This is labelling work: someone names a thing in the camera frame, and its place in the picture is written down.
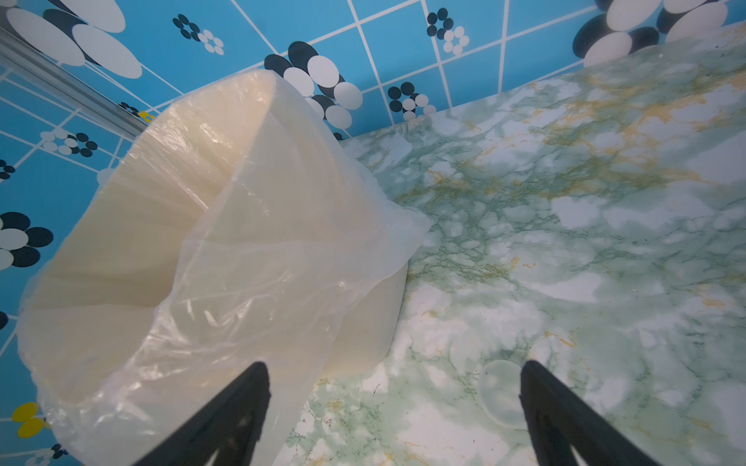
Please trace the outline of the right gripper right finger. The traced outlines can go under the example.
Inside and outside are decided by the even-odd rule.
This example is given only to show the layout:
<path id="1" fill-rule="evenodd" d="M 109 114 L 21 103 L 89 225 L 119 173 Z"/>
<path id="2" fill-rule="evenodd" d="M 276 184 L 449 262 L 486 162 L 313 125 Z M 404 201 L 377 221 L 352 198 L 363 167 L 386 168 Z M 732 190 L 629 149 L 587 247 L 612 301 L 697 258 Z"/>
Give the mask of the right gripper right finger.
<path id="1" fill-rule="evenodd" d="M 520 400 L 540 465 L 655 465 L 657 462 L 535 360 L 521 371 Z"/>

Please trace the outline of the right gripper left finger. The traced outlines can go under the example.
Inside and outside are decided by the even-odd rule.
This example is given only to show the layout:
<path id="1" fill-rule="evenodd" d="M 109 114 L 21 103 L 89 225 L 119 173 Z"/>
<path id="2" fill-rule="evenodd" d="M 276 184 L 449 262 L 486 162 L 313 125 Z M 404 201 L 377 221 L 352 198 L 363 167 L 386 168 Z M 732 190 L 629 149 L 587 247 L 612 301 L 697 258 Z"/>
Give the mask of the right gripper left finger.
<path id="1" fill-rule="evenodd" d="M 253 363 L 139 465 L 248 465 L 266 418 L 270 378 Z"/>

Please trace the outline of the clear jar lid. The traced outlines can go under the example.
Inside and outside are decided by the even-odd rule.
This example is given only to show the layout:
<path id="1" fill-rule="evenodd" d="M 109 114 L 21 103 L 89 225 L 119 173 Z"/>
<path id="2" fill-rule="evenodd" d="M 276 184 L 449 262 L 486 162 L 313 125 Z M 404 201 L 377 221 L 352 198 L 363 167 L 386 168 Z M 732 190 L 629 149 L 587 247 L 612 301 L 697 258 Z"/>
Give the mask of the clear jar lid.
<path id="1" fill-rule="evenodd" d="M 483 409 L 505 428 L 526 430 L 520 398 L 521 368 L 511 361 L 495 360 L 480 372 L 477 392 Z"/>

